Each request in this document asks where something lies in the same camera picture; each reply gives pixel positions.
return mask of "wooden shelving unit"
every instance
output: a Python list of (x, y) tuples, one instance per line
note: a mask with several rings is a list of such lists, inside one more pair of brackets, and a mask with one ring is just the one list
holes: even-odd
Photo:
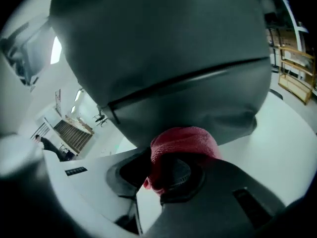
[[(279, 50), (281, 53), (281, 62), (279, 67), (278, 84), (284, 89), (286, 89), (287, 91), (290, 91), (292, 94), (297, 96), (306, 105), (308, 100), (312, 96), (312, 91), (315, 85), (315, 78), (316, 78), (315, 56), (311, 56), (305, 52), (290, 49), (290, 48), (279, 47)], [(283, 58), (285, 57), (284, 55), (285, 51), (297, 53), (311, 60), (311, 63), (312, 63), (311, 68), (302, 66), (299, 63)], [(299, 71), (304, 72), (305, 74), (311, 77), (311, 80), (309, 82), (305, 82), (296, 77), (293, 77), (292, 75), (289, 74), (290, 70), (288, 70), (288, 73), (285, 72), (285, 68), (283, 67), (283, 65), (288, 65)]]

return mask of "staircase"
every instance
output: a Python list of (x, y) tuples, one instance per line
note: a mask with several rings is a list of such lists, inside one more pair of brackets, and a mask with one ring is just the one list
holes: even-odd
[(91, 134), (83, 132), (68, 124), (64, 120), (61, 120), (54, 129), (59, 133), (60, 137), (77, 153), (84, 148), (89, 139), (92, 137)]

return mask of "white table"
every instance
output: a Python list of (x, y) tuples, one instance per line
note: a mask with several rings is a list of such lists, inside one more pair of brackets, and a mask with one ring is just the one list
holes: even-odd
[[(240, 167), (288, 205), (305, 194), (317, 170), (317, 137), (272, 93), (268, 93), (256, 117), (258, 126), (250, 136), (221, 145), (220, 152), (224, 160)], [(124, 139), (119, 152), (131, 149), (133, 145)], [(159, 197), (142, 188), (137, 200), (146, 232), (161, 212)]]

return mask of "red microfiber towel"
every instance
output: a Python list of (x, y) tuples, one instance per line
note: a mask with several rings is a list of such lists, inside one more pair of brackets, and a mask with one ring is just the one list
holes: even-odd
[(199, 154), (203, 162), (221, 159), (218, 145), (208, 131), (198, 127), (175, 127), (163, 132), (151, 142), (151, 173), (143, 183), (146, 189), (153, 189), (161, 195), (166, 192), (162, 187), (161, 158), (168, 153)]

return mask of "black vent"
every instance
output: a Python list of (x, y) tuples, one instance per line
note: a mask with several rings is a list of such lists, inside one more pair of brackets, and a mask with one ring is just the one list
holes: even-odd
[(72, 175), (76, 175), (85, 171), (87, 171), (87, 169), (85, 169), (84, 167), (80, 167), (80, 168), (65, 170), (65, 173), (67, 174), (67, 176), (72, 176)]
[(246, 189), (236, 190), (233, 192), (233, 195), (237, 199), (245, 214), (250, 219), (255, 229), (270, 221), (271, 216)]

